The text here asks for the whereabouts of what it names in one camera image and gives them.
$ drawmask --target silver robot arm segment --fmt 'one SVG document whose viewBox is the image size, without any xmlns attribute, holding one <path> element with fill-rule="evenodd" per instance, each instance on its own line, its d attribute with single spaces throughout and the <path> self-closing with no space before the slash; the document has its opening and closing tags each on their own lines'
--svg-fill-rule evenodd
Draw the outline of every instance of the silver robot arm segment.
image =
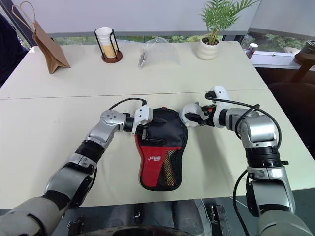
<svg viewBox="0 0 315 236">
<path fill-rule="evenodd" d="M 215 86 L 205 97 L 229 100 L 223 86 Z M 280 160 L 278 141 L 273 121 L 257 111 L 228 108 L 226 102 L 213 101 L 213 105 L 200 107 L 199 103 L 186 105 L 180 118 L 186 126 L 208 125 L 226 127 L 240 136 L 246 152 L 248 174 L 252 181 L 246 184 L 246 197 L 250 213 L 258 219 L 259 236 L 312 236 L 305 223 L 296 215 L 295 201 Z"/>
<path fill-rule="evenodd" d="M 84 201 L 93 184 L 91 175 L 115 132 L 135 132 L 139 124 L 152 120 L 152 110 L 144 105 L 135 116 L 115 110 L 103 112 L 75 153 L 49 179 L 44 195 L 29 199 L 0 217 L 0 235 L 51 235 L 65 212 Z"/>
</svg>

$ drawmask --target paper bag handle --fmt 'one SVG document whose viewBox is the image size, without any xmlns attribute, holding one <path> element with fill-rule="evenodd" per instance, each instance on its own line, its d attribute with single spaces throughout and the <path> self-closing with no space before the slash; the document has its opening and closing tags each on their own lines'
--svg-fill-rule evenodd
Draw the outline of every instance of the paper bag handle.
<svg viewBox="0 0 315 236">
<path fill-rule="evenodd" d="M 34 21 L 32 21 L 32 20 L 29 18 L 29 16 L 22 10 L 22 5 L 23 5 L 24 3 L 28 3 L 29 5 L 31 5 L 31 7 L 32 7 L 32 9 L 33 9 L 33 13 L 34 13 Z M 26 23 L 14 12 L 14 8 L 18 8 L 18 9 L 24 14 L 24 16 L 26 17 L 26 19 L 27 19 L 28 22 L 29 22 L 29 25 L 26 24 Z M 23 1 L 23 2 L 21 2 L 20 6 L 12 5 L 11 12 L 12 12 L 13 15 L 15 15 L 15 17 L 18 18 L 27 28 L 29 28 L 30 31 L 32 31 L 33 33 L 35 33 L 34 22 L 36 21 L 36 15 L 35 15 L 34 7 L 33 7 L 33 5 L 32 5 L 29 1 Z"/>
</svg>

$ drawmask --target brown paper bag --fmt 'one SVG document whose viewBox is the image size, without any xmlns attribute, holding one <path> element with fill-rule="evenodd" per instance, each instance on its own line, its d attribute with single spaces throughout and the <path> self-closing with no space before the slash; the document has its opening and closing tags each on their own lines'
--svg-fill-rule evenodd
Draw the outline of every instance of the brown paper bag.
<svg viewBox="0 0 315 236">
<path fill-rule="evenodd" d="M 22 10 L 22 4 L 28 3 L 31 5 L 33 12 L 34 12 L 34 21 L 32 21 Z M 19 16 L 16 15 L 14 12 L 14 8 L 18 8 L 26 17 L 28 20 L 28 24 L 25 23 Z M 65 58 L 63 54 L 63 50 L 61 47 L 55 43 L 43 30 L 43 28 L 40 26 L 40 24 L 36 21 L 35 18 L 35 11 L 33 8 L 33 5 L 28 2 L 24 1 L 20 4 L 20 6 L 13 5 L 12 6 L 12 13 L 26 26 L 33 32 L 33 39 L 37 43 L 40 50 L 43 52 L 46 62 L 48 71 L 50 74 L 54 73 L 55 70 L 58 68 L 58 66 L 62 67 L 70 67 L 69 63 L 67 62 L 67 59 Z"/>
</svg>

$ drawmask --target white paper cup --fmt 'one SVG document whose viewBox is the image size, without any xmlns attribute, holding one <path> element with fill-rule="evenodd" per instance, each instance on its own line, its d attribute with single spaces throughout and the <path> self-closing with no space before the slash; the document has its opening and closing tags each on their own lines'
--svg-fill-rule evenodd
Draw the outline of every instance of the white paper cup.
<svg viewBox="0 0 315 236">
<path fill-rule="evenodd" d="M 114 58 L 115 57 L 115 52 L 113 50 L 112 44 L 110 43 L 110 34 L 112 33 L 113 29 L 110 27 L 101 27 L 97 28 L 95 33 L 96 36 L 99 40 L 99 43 L 102 45 L 103 52 L 108 58 Z M 115 51 L 117 51 L 117 46 L 115 43 L 115 38 L 112 35 L 111 37 L 112 43 L 114 45 Z"/>
</svg>

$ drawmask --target white tabletop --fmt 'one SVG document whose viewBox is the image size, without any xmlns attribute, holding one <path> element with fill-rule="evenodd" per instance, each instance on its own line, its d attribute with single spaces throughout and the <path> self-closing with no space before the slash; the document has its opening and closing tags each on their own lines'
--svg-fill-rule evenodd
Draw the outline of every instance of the white tabletop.
<svg viewBox="0 0 315 236">
<path fill-rule="evenodd" d="M 34 47 L 0 89 L 0 99 L 204 92 L 213 85 L 227 90 L 267 88 L 238 42 L 220 44 L 218 57 L 205 61 L 195 55 L 197 43 L 173 43 L 181 65 L 166 60 L 142 70 L 142 44 L 120 44 L 124 57 L 114 64 L 101 60 L 98 45 L 62 46 L 71 68 L 52 75 Z"/>
<path fill-rule="evenodd" d="M 270 91 L 230 91 L 229 94 L 232 100 L 261 104 L 279 122 L 283 131 L 280 154 L 282 160 L 290 163 L 286 170 L 292 189 L 315 187 L 312 181 L 315 162 Z M 13 208 L 28 198 L 41 196 L 49 177 L 81 144 L 98 123 L 100 114 L 127 97 L 1 100 L 0 208 Z M 140 97 L 147 99 L 152 108 L 165 106 L 180 110 L 194 101 L 210 104 L 203 92 Z M 133 113 L 140 105 L 130 101 L 117 110 Z M 238 175 L 247 167 L 242 143 L 233 132 L 205 126 L 189 128 L 182 161 L 183 181 L 177 190 L 146 190 L 139 183 L 140 156 L 134 137 L 130 133 L 117 133 L 99 161 L 96 182 L 83 206 L 231 196 Z M 238 194 L 244 193 L 245 180 L 238 191 Z"/>
</svg>

